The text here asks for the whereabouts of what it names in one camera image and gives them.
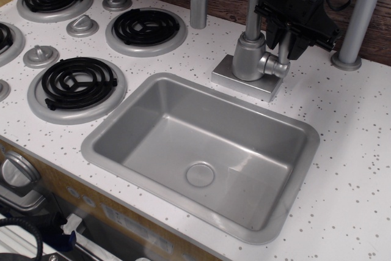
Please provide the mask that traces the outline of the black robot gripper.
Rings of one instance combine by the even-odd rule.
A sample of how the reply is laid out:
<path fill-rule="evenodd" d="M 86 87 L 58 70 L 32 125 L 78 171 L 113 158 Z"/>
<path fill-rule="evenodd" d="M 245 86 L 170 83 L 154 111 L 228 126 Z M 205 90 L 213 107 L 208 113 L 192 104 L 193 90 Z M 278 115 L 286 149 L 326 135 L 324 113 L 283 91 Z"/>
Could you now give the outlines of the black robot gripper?
<path fill-rule="evenodd" d="M 266 44 L 274 49 L 291 32 L 288 59 L 298 60 L 309 46 L 334 49 L 339 27 L 324 9 L 324 0 L 258 0 L 255 12 L 266 19 Z"/>

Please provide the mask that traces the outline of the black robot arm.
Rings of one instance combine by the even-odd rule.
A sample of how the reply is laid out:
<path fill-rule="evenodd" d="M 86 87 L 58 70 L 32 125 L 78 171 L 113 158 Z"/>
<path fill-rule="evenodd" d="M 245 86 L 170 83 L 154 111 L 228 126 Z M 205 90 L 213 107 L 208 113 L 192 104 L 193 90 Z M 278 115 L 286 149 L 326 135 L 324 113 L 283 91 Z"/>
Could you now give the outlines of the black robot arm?
<path fill-rule="evenodd" d="M 310 46 L 331 51 L 342 32 L 327 15 L 327 0 L 258 0 L 255 12 L 266 19 L 266 44 L 270 49 L 290 34 L 287 58 L 297 60 Z"/>

